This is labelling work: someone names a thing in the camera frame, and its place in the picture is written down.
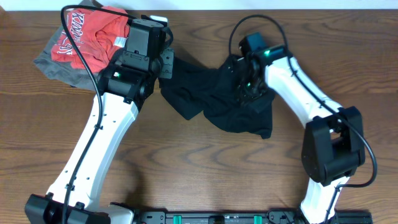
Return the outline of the black t-shirt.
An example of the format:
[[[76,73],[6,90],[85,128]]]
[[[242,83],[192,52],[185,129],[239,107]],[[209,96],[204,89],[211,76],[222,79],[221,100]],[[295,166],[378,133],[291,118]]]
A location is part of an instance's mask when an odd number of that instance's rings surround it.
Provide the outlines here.
[[[269,139],[272,134],[273,90],[242,105],[236,96],[239,76],[245,74],[243,61],[236,64],[227,58],[219,68],[203,68],[174,59],[171,79],[159,80],[165,100],[186,120],[203,113],[217,128],[231,133],[257,134]]]

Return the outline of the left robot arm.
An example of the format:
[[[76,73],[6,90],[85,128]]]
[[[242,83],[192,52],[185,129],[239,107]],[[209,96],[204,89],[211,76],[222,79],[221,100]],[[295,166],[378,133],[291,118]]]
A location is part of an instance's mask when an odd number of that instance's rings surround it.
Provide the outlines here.
[[[147,98],[145,83],[114,69],[104,93],[94,98],[90,118],[63,172],[47,194],[32,194],[25,214],[34,224],[133,223],[134,210],[120,203],[100,207],[104,180],[120,142]]]

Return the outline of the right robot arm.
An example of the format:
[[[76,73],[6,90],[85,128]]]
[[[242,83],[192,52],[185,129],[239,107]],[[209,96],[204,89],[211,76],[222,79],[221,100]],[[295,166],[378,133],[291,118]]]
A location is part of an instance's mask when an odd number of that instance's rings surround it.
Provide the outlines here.
[[[368,212],[337,212],[335,206],[349,178],[365,162],[366,144],[359,110],[342,107],[311,81],[286,45],[241,41],[242,59],[249,73],[238,85],[239,100],[254,103],[274,90],[290,107],[305,132],[301,161],[309,176],[298,212],[274,212],[284,223],[372,223]]]

